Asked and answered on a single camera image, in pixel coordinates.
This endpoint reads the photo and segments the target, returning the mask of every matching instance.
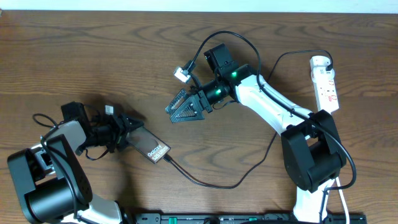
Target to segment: white background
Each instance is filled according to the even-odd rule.
[[[398,0],[0,0],[38,10],[398,13]]]

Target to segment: brown tabletop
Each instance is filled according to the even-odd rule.
[[[62,120],[70,101],[118,105],[144,119],[169,154],[197,179],[232,185],[265,153],[274,130],[249,108],[232,104],[206,120],[171,124],[165,107],[186,87],[173,77],[202,41],[218,30],[247,37],[267,75],[287,51],[326,49],[334,59],[340,109],[333,115],[358,169],[345,190],[351,212],[369,223],[396,223],[398,214],[398,16],[377,14],[55,12],[4,11],[0,18],[0,223],[25,223],[7,157],[39,141],[48,130],[33,113]],[[224,42],[241,64],[257,64],[243,41]],[[295,103],[316,111],[309,59],[289,55],[270,84]],[[195,73],[213,74],[201,54]],[[95,157],[102,148],[90,150]],[[99,161],[78,158],[93,192],[130,208],[164,213],[264,213],[292,210],[296,187],[287,175],[280,137],[269,157],[234,190],[193,185],[170,164],[154,165],[133,148]],[[351,178],[346,166],[342,183]],[[342,212],[337,192],[328,203]]]

